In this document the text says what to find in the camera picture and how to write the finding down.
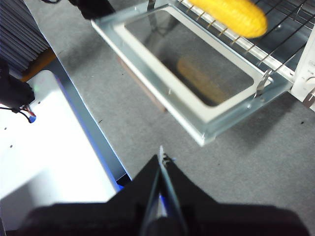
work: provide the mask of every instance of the wire rack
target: wire rack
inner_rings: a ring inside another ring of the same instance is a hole
[[[315,25],[315,1],[255,0],[255,4],[265,12],[269,26],[262,37],[254,39],[237,35],[188,0],[178,0],[177,7],[261,70],[271,68],[293,81]]]

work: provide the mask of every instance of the corn on the cob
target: corn on the cob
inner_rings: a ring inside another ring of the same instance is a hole
[[[246,38],[262,36],[268,27],[263,11],[250,0],[190,0],[216,20]]]

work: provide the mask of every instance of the black device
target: black device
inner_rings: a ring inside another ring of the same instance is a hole
[[[309,233],[290,210],[215,201],[167,155],[155,155],[107,203],[56,204],[36,209],[18,235],[308,236]]]
[[[8,63],[0,58],[0,103],[17,113],[34,99],[30,85],[11,76]]]

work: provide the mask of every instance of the gray floor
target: gray floor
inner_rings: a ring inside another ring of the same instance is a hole
[[[161,113],[117,62],[115,53],[67,1],[26,1],[99,127],[134,177],[160,145],[219,202],[296,211],[315,235],[315,114],[284,94],[199,147]],[[112,1],[123,8],[140,1]]]

